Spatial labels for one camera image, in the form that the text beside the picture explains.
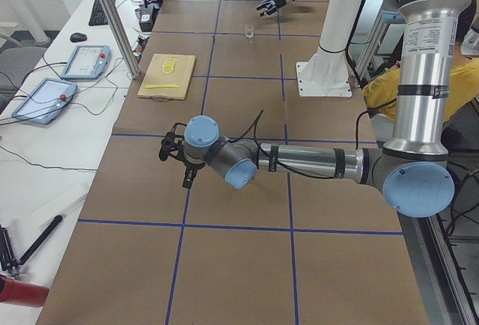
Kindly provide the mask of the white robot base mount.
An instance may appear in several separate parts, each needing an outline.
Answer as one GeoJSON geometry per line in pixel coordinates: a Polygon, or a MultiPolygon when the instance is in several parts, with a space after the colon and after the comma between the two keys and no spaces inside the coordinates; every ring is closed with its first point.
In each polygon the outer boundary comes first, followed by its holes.
{"type": "Polygon", "coordinates": [[[351,96],[346,54],[361,1],[329,0],[317,52],[296,64],[300,96],[351,96]]]}

